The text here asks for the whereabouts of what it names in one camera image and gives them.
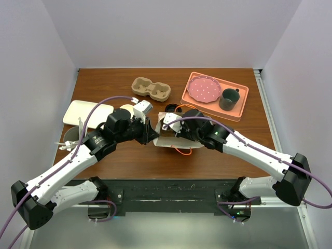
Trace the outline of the paper bag orange handles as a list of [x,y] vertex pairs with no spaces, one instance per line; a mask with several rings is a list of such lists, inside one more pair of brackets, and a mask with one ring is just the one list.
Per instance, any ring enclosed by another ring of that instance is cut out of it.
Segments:
[[[187,104],[178,105],[175,112],[173,113],[180,115],[182,117],[182,115],[184,114],[182,111],[183,107],[188,107],[191,109],[196,108],[195,106]],[[159,112],[158,114],[155,130],[159,133],[159,137],[153,140],[153,143],[156,147],[172,148],[184,156],[191,155],[193,149],[198,149],[203,147],[203,145],[201,145],[199,142],[187,140],[182,137],[176,137],[177,133],[171,130],[170,128],[168,128],[166,131],[163,130],[162,122],[166,113],[169,112]]]

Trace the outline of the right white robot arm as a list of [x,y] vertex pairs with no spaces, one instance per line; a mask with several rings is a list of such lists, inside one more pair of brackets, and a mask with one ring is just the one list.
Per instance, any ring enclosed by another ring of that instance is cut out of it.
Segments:
[[186,112],[175,125],[179,126],[179,136],[238,157],[268,173],[267,177],[239,178],[229,200],[242,204],[253,197],[278,197],[292,206],[299,206],[303,201],[312,180],[306,156],[300,153],[291,156],[269,149],[196,109]]

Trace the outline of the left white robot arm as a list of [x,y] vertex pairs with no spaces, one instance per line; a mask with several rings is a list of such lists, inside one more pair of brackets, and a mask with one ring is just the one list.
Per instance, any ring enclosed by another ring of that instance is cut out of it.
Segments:
[[27,227],[36,230],[70,206],[90,201],[105,202],[108,190],[98,177],[74,187],[66,188],[65,185],[114,152],[119,143],[135,140],[146,145],[158,136],[144,112],[131,115],[126,109],[116,109],[105,122],[82,138],[73,152],[48,171],[27,183],[17,181],[11,186],[15,211]]

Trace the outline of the stack of paper cups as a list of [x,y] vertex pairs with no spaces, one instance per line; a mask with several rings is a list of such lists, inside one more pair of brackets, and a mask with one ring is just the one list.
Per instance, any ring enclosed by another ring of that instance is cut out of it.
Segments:
[[120,106],[120,108],[127,110],[130,113],[131,118],[134,116],[133,105],[125,104],[125,105]]

